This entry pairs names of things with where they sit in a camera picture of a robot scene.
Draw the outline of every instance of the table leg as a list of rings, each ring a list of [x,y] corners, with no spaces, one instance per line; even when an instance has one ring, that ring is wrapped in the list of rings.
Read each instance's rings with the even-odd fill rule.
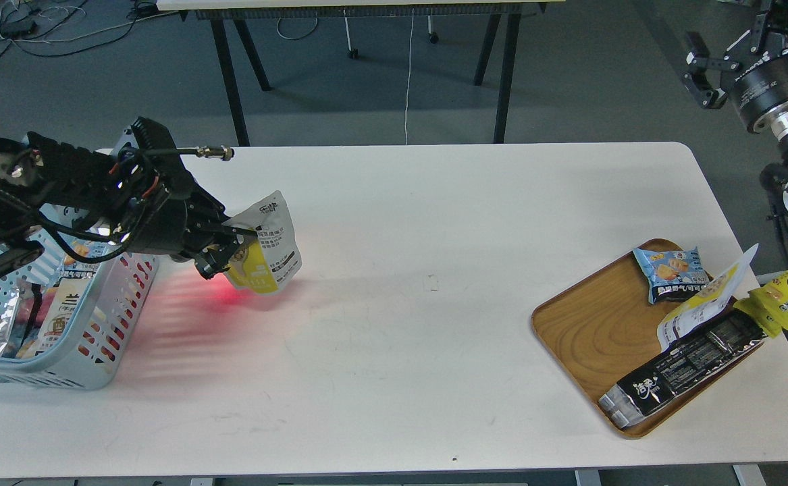
[[[490,61],[490,51],[493,50],[493,42],[496,40],[496,31],[499,29],[499,19],[501,18],[502,16],[498,13],[493,13],[487,22],[487,31],[483,34],[481,55],[477,58],[475,79],[472,80],[472,84],[475,86],[481,86],[481,84],[483,84],[483,75],[487,72],[487,63]]]
[[[211,31],[214,34],[214,43],[217,44],[217,57],[220,59],[220,71],[223,72],[223,83],[226,86],[226,96],[229,98],[229,109],[234,123],[234,133],[237,135],[237,144],[241,147],[248,147],[249,136],[246,135],[246,121],[243,119],[243,108],[240,106],[240,93],[237,90],[237,80],[234,79],[229,40],[226,38],[223,21],[220,19],[211,20]]]
[[[253,65],[255,79],[259,81],[261,91],[271,91],[271,85],[267,82],[265,68],[261,65],[259,53],[255,50],[255,43],[253,43],[253,38],[249,34],[249,28],[246,27],[246,21],[234,19],[234,28],[237,29],[237,34],[240,36],[240,42],[243,43],[243,49],[246,51],[246,56],[249,57],[249,63]]]
[[[514,58],[517,57],[517,35],[520,33],[520,14],[508,13],[508,30],[504,37],[502,56],[502,81],[499,83],[499,102],[496,106],[496,130],[493,144],[504,144],[504,131],[508,124],[510,86],[514,77]]]

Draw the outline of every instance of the black snack package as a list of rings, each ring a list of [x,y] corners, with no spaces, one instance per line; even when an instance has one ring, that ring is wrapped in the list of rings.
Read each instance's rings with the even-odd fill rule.
[[[764,330],[739,310],[714,317],[619,379],[598,405],[619,428],[639,424],[765,338]]]

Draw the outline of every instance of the white table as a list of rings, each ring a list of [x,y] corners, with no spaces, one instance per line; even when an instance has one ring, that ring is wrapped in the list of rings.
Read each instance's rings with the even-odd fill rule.
[[[0,477],[788,461],[782,337],[628,440],[530,328],[650,238],[699,246],[711,271],[740,255],[683,145],[244,148],[187,166],[232,212],[281,190],[303,269],[262,298],[163,265],[109,387],[0,384]]]
[[[267,74],[261,64],[261,59],[255,48],[255,43],[245,19],[248,18],[333,18],[346,19],[346,37],[348,39],[348,56],[357,59],[357,50],[351,46],[348,37],[348,18],[351,16],[437,16],[437,15],[464,15],[486,14],[489,15],[487,28],[483,35],[483,45],[477,61],[472,84],[481,86],[486,74],[487,63],[492,52],[493,42],[496,39],[499,21],[502,14],[508,14],[507,28],[505,30],[504,52],[502,52],[502,73],[499,82],[499,97],[496,103],[496,126],[493,129],[493,143],[504,142],[505,130],[508,123],[508,104],[510,104],[510,89],[514,76],[514,61],[517,56],[517,37],[520,31],[521,14],[526,10],[526,5],[546,8],[548,2],[563,2],[564,0],[545,0],[538,2],[518,2],[515,0],[157,0],[157,7],[161,10],[180,10],[186,15],[188,10],[196,10],[196,16],[202,20],[211,21],[211,31],[217,47],[217,57],[220,71],[223,74],[223,83],[226,96],[229,99],[229,109],[234,124],[237,144],[249,146],[249,135],[246,132],[246,120],[243,116],[243,107],[240,102],[240,91],[234,77],[234,67],[231,61],[229,40],[225,34],[223,20],[232,20],[240,37],[246,56],[253,67],[256,80],[261,91],[272,89],[267,80]]]

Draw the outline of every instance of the wooden tray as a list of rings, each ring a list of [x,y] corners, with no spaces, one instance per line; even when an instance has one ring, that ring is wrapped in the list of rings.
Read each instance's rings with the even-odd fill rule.
[[[673,251],[669,240],[649,240],[640,248]],[[661,353],[659,322],[680,302],[650,305],[649,284],[632,252],[601,268],[576,286],[561,292],[532,313],[532,328],[557,361],[583,390],[607,423],[639,439],[706,389],[721,373],[674,400],[644,422],[619,429],[598,406],[598,399],[641,364]]]

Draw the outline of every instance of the plastic basket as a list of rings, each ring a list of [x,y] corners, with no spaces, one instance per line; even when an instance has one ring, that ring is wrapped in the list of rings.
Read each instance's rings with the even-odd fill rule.
[[[17,279],[49,282],[63,259],[61,249],[43,232],[30,239],[39,240],[45,252],[28,267],[0,279],[0,316]],[[0,358],[0,382],[87,390],[107,385],[115,377],[156,271],[156,258],[138,253],[100,264],[56,344],[27,360]]]

